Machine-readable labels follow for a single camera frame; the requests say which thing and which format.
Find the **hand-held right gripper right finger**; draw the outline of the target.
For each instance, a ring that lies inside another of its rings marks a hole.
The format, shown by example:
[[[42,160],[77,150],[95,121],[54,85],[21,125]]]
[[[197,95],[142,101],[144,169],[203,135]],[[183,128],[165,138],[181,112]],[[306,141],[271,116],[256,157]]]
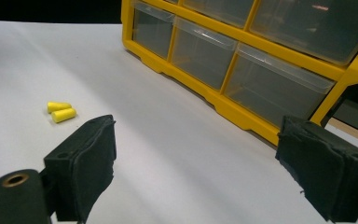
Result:
[[[285,116],[276,159],[327,221],[358,219],[358,147],[317,124]]]

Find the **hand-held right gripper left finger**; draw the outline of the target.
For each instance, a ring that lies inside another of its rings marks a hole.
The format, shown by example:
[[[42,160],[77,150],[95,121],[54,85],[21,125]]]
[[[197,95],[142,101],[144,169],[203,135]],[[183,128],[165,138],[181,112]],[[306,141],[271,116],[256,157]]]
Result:
[[[91,119],[44,158],[48,210],[59,221],[86,222],[111,184],[117,157],[114,125],[111,115]]]

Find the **yellow foam earplug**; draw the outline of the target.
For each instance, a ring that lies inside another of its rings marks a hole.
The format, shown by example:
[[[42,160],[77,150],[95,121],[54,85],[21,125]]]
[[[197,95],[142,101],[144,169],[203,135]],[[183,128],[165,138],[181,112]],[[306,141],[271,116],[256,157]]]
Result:
[[[76,110],[73,108],[66,108],[63,110],[54,111],[51,113],[52,120],[55,123],[60,123],[76,116]]]
[[[55,111],[64,110],[67,108],[71,108],[72,106],[69,103],[63,102],[48,102],[47,103],[47,111],[49,114]]]

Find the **yellow drawer organizer cabinet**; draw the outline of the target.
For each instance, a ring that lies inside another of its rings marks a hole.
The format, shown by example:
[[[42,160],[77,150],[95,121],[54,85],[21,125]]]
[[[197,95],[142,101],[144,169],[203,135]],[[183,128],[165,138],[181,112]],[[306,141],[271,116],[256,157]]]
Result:
[[[240,42],[261,49],[270,55],[276,56],[288,63],[306,68],[323,77],[327,77],[336,82],[333,89],[327,94],[322,103],[313,113],[310,120],[320,125],[329,110],[338,101],[341,94],[352,85],[358,84],[358,53],[351,63],[347,65],[337,65],[309,56],[301,51],[289,49],[286,46],[274,43],[266,38],[254,35],[249,32],[251,21],[245,23],[245,27],[240,29],[221,21],[209,18],[183,6],[184,0],[178,0],[176,4],[167,0],[141,0],[142,2],[165,10],[175,16],[193,21],[197,25],[203,26],[217,33],[227,35]],[[121,17],[122,21],[122,42],[124,47],[138,56],[142,63],[157,73],[164,73],[174,78],[181,84],[190,88],[195,93],[203,97],[208,103],[212,104],[215,111],[225,119],[231,121],[243,130],[251,130],[273,145],[277,145],[280,129],[249,110],[235,104],[229,100],[222,89],[215,90],[189,74],[172,65],[171,57],[165,59],[159,57],[151,50],[141,46],[133,40],[134,7],[131,0],[122,0]]]

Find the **clear plastic drawer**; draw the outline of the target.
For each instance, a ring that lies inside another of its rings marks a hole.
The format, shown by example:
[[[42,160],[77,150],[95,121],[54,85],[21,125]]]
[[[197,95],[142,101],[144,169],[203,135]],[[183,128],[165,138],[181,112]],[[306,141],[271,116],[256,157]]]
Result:
[[[358,0],[260,0],[250,31],[345,65],[358,52]]]
[[[254,0],[184,0],[183,6],[226,24],[243,28]]]
[[[238,41],[176,17],[171,63],[192,77],[220,90]]]
[[[333,80],[240,44],[225,96],[266,121],[280,126],[284,116],[309,119]]]
[[[174,15],[142,1],[133,1],[132,39],[163,59],[168,58]]]

